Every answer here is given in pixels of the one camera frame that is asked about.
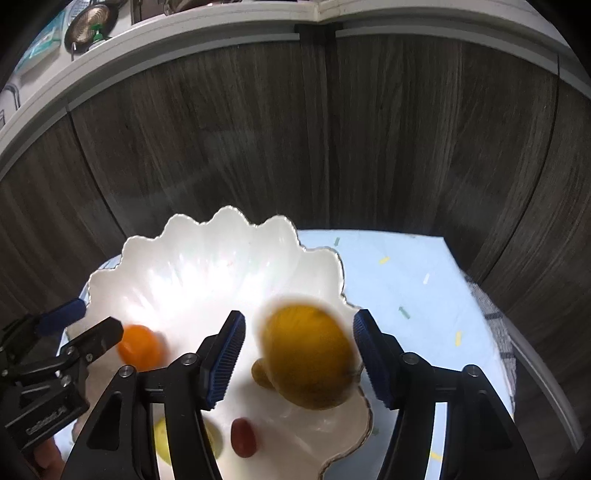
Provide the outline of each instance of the metal screw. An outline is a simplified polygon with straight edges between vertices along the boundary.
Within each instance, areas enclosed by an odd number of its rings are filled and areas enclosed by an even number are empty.
[[[480,375],[480,369],[476,365],[467,365],[466,372],[471,377],[477,377],[478,375]]]
[[[416,353],[405,353],[402,356],[402,360],[404,360],[404,363],[409,364],[409,365],[416,365],[418,363],[418,355]]]
[[[135,372],[135,368],[131,365],[124,365],[119,369],[119,376],[120,377],[128,377]]]
[[[181,358],[183,365],[193,365],[197,361],[197,355],[194,353],[185,353]]]

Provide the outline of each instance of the white bowl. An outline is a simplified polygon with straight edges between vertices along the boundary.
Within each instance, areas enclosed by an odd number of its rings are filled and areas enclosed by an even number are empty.
[[[250,370],[261,356],[258,325],[269,306],[286,298],[329,309],[354,345],[356,308],[347,304],[343,285],[337,253],[306,250],[286,217],[251,225],[233,207],[222,208],[206,223],[174,215],[160,236],[129,238],[117,267],[91,275],[86,316],[68,334],[79,335],[108,316],[123,324],[141,323],[165,337],[172,361],[196,351],[203,338],[219,331],[230,310],[240,310],[246,317],[242,352],[225,399],[205,414],[222,432],[220,473],[232,480],[316,480],[367,438],[371,411],[362,390],[336,408],[310,411],[256,385]],[[92,407],[122,364],[111,349],[90,366]],[[238,417],[250,420],[260,445],[248,459],[230,445],[230,426]],[[158,462],[161,478],[173,479],[172,468]]]

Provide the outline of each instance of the light blue tablecloth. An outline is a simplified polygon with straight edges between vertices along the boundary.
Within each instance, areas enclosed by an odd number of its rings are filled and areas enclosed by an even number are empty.
[[[328,246],[339,253],[348,302],[369,309],[382,331],[396,336],[405,351],[416,352],[438,367],[461,370],[467,364],[479,365],[513,413],[496,343],[442,238],[343,230],[299,231],[298,235],[306,247]],[[118,262],[115,257],[101,268],[113,268]],[[88,302],[87,287],[80,298]],[[375,398],[365,373],[362,388],[374,415],[373,432],[359,450],[333,463],[325,480],[378,476],[396,413]],[[439,479],[445,424],[446,406],[438,404],[428,480]],[[72,448],[71,438],[72,426],[56,435],[64,457]]]

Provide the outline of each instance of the gray towel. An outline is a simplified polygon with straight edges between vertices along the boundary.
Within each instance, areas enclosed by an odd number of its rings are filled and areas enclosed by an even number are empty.
[[[492,302],[492,300],[488,297],[486,293],[484,293],[478,284],[474,282],[468,275],[464,273],[464,278],[466,279],[466,283],[468,288],[470,289],[470,293],[476,300],[488,327],[491,329],[492,336],[495,338],[495,342],[499,347],[499,352],[501,353],[501,360],[503,361],[503,365],[505,367],[505,371],[507,373],[507,378],[509,379],[509,390],[511,393],[511,406],[513,410],[515,410],[515,384],[517,382],[517,363],[515,359],[515,354],[513,353],[513,347],[511,345],[511,338],[509,337],[509,332],[505,327],[505,323],[503,322],[503,318],[505,315],[502,311],[500,311],[497,306]]]

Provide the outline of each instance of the white countertop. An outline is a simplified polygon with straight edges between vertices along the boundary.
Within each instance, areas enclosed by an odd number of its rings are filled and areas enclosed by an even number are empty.
[[[152,44],[165,39],[174,39],[185,33],[199,30],[211,30],[212,27],[233,27],[228,35],[235,32],[239,25],[295,23],[322,23],[328,21],[355,21],[368,17],[387,18],[387,15],[429,15],[453,18],[466,18],[474,22],[478,20],[491,23],[498,27],[499,23],[509,30],[517,29],[525,32],[536,41],[542,39],[554,51],[568,50],[568,46],[558,31],[540,16],[525,0],[324,0],[320,2],[299,1],[243,1],[234,4],[212,5],[191,9],[179,14],[159,15],[146,21],[131,25],[130,2],[120,12],[120,18],[113,30],[113,38],[93,50],[70,61],[70,54],[63,45],[57,58],[50,64],[43,62],[35,67],[37,73],[31,77],[33,70],[23,75],[22,79],[13,79],[21,89],[22,107],[10,118],[0,130],[0,179],[8,171],[22,152],[53,122],[71,108],[98,91],[112,85],[116,81],[130,76],[155,64],[171,60],[175,57],[200,51],[199,48],[180,48],[174,53],[162,54],[155,52],[151,61],[143,65],[131,65],[125,72],[112,75],[110,82],[97,82],[96,86],[87,87],[84,92],[75,92],[74,87],[81,81],[92,78],[124,55],[144,51]],[[263,40],[296,40],[292,37],[264,38]],[[218,41],[210,48],[224,46]],[[51,113],[46,107],[52,104]],[[30,122],[40,123],[40,114],[47,119],[35,132],[27,132],[26,139],[19,139],[19,133]]]

